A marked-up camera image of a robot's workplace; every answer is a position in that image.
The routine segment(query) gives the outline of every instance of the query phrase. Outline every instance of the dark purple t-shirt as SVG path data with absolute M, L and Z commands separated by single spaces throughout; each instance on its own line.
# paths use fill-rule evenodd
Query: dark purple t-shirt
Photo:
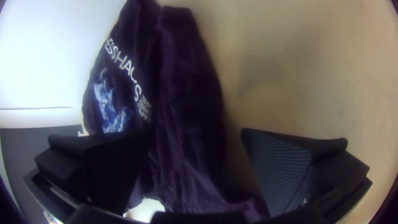
M 154 128 L 130 207 L 151 195 L 171 212 L 269 217 L 262 199 L 222 179 L 221 87 L 190 10 L 128 0 L 91 71 L 83 115 L 90 134 Z

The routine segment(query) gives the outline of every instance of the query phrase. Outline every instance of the white wall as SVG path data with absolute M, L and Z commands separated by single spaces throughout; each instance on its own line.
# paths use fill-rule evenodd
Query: white wall
M 0 128 L 80 123 L 78 111 L 90 69 L 125 2 L 6 1 L 0 13 L 0 109 L 75 109 L 2 110 Z M 65 121 L 53 124 L 52 114 Z M 21 124 L 16 117 L 24 116 L 28 119 Z

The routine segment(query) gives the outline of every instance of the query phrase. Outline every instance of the black surface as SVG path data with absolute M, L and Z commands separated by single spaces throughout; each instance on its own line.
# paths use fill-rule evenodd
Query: black surface
M 79 202 L 122 215 L 152 148 L 153 131 L 51 136 L 49 143 L 36 158 L 44 176 Z
M 313 203 L 322 212 L 330 212 L 347 198 L 363 183 L 369 167 L 356 159 L 348 152 L 339 153 L 322 163 L 316 168 L 333 188 Z
M 310 149 L 253 129 L 242 130 L 242 142 L 271 217 L 295 210 L 313 197 Z
M 331 223 L 336 223 L 341 220 L 359 201 L 363 198 L 366 192 L 372 186 L 372 182 L 365 178 L 364 181 L 359 185 L 355 191 L 348 196 L 341 204 L 339 204 L 335 209 L 331 210 L 326 215 L 326 219 Z
M 157 212 L 151 224 L 246 224 L 245 217 L 240 212 L 225 212 L 214 214 L 183 214 Z
M 51 183 L 39 173 L 38 169 L 30 172 L 24 178 L 24 182 L 38 205 L 59 221 L 66 221 L 75 211 L 75 208 L 64 202 L 50 190 Z
M 1 224 L 27 224 L 12 200 L 3 180 L 0 178 L 0 223 Z
M 305 206 L 270 220 L 257 224 L 330 224 L 324 216 L 312 206 Z
M 137 224 L 140 222 L 125 219 L 87 205 L 81 205 L 65 224 Z
M 398 176 L 371 224 L 398 224 Z
M 330 155 L 344 152 L 348 146 L 348 140 L 345 138 L 311 139 L 306 137 L 280 134 L 269 131 L 260 131 L 249 128 L 242 128 L 242 137 L 248 135 L 248 133 L 250 133 L 251 131 L 259 131 L 276 139 L 280 139 L 291 144 L 310 149 L 314 163 L 322 159 L 328 158 Z
M 48 149 L 50 134 L 77 136 L 81 125 L 29 129 L 0 129 L 1 147 L 7 175 L 15 199 L 25 217 L 32 224 L 48 224 L 23 178 L 34 168 L 34 157 Z

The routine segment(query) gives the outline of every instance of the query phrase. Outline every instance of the white lettering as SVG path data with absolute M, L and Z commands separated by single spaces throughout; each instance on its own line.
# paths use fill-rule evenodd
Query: white lettering
M 127 75 L 130 75 L 131 72 L 131 60 L 128 60 L 126 64 L 124 64 L 124 66 L 121 68 L 122 70 L 126 69 L 127 71 L 129 71 L 127 73 Z
M 112 39 L 112 38 L 109 38 L 109 46 L 111 46 L 112 44 L 114 44 L 114 43 L 113 43 L 113 39 Z M 112 49 L 109 48 L 109 49 L 108 49 L 108 53 L 111 54 L 111 53 L 112 53 Z
M 131 78 L 131 80 L 132 80 L 134 83 L 137 83 L 137 80 L 135 80 L 135 79 L 133 78 L 133 71 L 134 71 L 134 68 L 135 68 L 135 67 L 131 68 L 131 71 L 130 71 L 130 78 Z
M 112 42 L 112 43 L 109 45 L 109 51 L 108 51 L 109 54 L 113 54 L 113 49 L 112 49 L 113 46 L 115 46 L 115 43 Z
M 147 108 L 151 108 L 152 107 L 152 105 L 150 104 L 150 102 L 148 102 L 148 100 L 143 96 L 142 97 L 142 103 L 147 107 Z
M 118 50 L 117 46 L 114 46 L 113 47 L 112 59 L 115 59 L 117 50 Z
M 108 38 L 107 39 L 107 43 L 105 44 L 105 49 L 107 50 L 108 53 L 109 53 L 108 46 L 109 46 L 109 43 L 110 43 L 111 40 L 112 40 L 112 38 Z
M 138 98 L 140 97 L 140 95 L 142 93 L 142 89 L 141 89 L 141 86 L 139 84 L 137 84 L 135 86 L 135 91 L 136 91 L 136 95 L 134 96 L 134 100 L 137 102 Z
M 121 63 L 119 65 L 119 68 L 122 68 L 124 62 L 127 60 L 127 56 L 124 57 L 124 59 L 122 60 L 119 56 L 120 56 L 121 51 L 119 51 L 117 53 L 116 59 L 115 59 L 115 63 L 119 60 Z

